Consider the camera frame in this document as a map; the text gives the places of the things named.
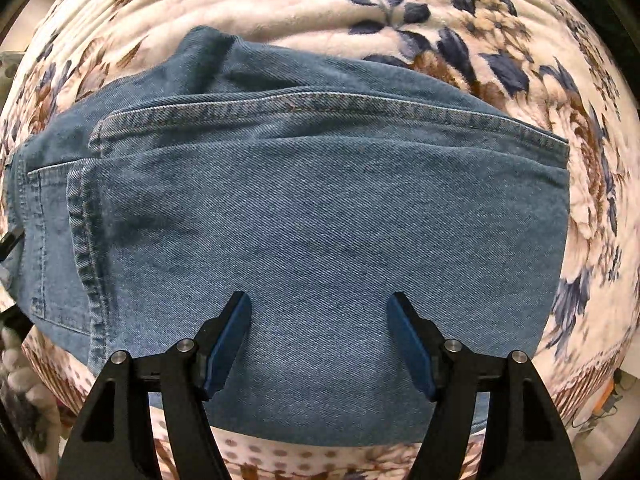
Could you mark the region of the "blue denim jeans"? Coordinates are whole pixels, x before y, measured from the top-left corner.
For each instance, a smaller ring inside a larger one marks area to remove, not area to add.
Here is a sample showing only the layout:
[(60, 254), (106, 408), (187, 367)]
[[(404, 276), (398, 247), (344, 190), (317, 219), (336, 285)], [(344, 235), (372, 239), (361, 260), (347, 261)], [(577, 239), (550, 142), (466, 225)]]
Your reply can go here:
[(321, 446), (420, 441), (385, 305), (534, 352), (568, 225), (568, 144), (449, 84), (192, 29), (9, 158), (11, 292), (90, 370), (193, 335), (232, 292), (250, 332), (215, 427)]

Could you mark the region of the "floral bed blanket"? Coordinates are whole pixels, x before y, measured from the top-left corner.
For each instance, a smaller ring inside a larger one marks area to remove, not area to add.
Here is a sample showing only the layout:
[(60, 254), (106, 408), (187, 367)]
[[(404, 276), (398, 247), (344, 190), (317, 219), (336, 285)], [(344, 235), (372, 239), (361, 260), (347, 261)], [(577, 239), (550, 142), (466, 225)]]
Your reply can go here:
[[(623, 361), (639, 326), (639, 111), (610, 51), (568, 0), (56, 0), (1, 114), (1, 236), (10, 245), (1, 258), (1, 307), (16, 309), (29, 329), (1, 332), (1, 404), (24, 454), (18, 466), (2, 466), (2, 477), (60, 478), (68, 442), (61, 408), (80, 411), (111, 357), (90, 370), (35, 326), (12, 294), (8, 261), (26, 235), (9, 222), (6, 163), (86, 96), (166, 62), (198, 27), (251, 44), (399, 66), (567, 142), (559, 281), (536, 350), (514, 350), (538, 370), (560, 415), (560, 438), (573, 442), (576, 416)], [(388, 333), (413, 385), (387, 301)], [(207, 419), (235, 479), (403, 479), (423, 457), (477, 479), (488, 471), (488, 411), (500, 402), (495, 393), (473, 396), (464, 412), (469, 425), (457, 426), (465, 440), (458, 456), (433, 404), (414, 443), (281, 442)]]

